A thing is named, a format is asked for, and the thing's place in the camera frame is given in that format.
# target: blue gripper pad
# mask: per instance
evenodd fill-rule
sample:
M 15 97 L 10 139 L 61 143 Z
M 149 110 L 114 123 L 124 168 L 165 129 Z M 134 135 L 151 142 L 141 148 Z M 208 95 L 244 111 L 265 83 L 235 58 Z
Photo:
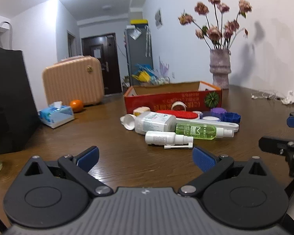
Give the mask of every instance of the blue gripper pad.
M 87 154 L 77 160 L 76 165 L 82 170 L 89 172 L 99 161 L 99 148 L 94 147 Z
M 193 162 L 203 172 L 206 172 L 216 165 L 216 161 L 212 157 L 196 147 L 193 148 Z

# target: table surface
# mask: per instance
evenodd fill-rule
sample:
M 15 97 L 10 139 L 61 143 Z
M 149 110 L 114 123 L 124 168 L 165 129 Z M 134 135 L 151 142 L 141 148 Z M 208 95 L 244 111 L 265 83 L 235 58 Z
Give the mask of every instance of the table surface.
M 284 157 L 263 153 L 258 140 L 264 136 L 294 139 L 294 128 L 286 125 L 294 104 L 280 101 L 251 99 L 254 90 L 230 86 L 223 91 L 222 107 L 242 116 L 240 130 L 234 138 L 195 140 L 215 155 L 228 154 L 235 160 L 246 161 L 260 156 L 276 179 L 286 186 L 291 178 Z M 166 149 L 148 146 L 144 136 L 126 130 L 119 118 L 126 113 L 123 96 L 106 97 L 102 104 L 87 107 L 76 114 L 75 120 L 56 129 L 41 125 L 25 150 L 0 155 L 0 218 L 10 226 L 4 214 L 3 197 L 24 164 L 33 155 L 45 161 L 57 160 L 62 155 L 77 155 L 90 146 L 98 146 L 100 159 L 95 166 L 97 179 L 116 189 L 129 187 L 173 187 L 182 185 L 201 174 L 191 157 L 190 149 Z

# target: red box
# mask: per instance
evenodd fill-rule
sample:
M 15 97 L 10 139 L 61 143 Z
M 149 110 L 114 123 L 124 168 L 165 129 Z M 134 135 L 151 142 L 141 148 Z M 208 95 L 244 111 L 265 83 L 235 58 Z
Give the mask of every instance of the red box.
M 181 101 L 189 111 L 205 111 L 221 107 L 221 88 L 204 81 L 167 84 L 159 86 L 131 86 L 124 94 L 128 114 L 138 107 L 151 111 L 170 110 L 176 101 Z

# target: dark brown door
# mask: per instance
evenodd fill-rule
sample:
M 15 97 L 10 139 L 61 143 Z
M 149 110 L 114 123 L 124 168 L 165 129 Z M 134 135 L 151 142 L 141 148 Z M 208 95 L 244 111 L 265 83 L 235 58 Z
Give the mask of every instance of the dark brown door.
M 115 34 L 82 39 L 83 55 L 96 57 L 101 63 L 105 94 L 121 93 L 121 80 Z

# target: pink vase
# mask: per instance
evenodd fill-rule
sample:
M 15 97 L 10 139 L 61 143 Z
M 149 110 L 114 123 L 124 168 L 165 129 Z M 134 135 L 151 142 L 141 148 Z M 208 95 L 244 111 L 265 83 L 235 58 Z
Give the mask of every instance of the pink vase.
M 227 50 L 210 50 L 210 72 L 215 86 L 221 89 L 229 89 L 231 63 L 230 54 Z

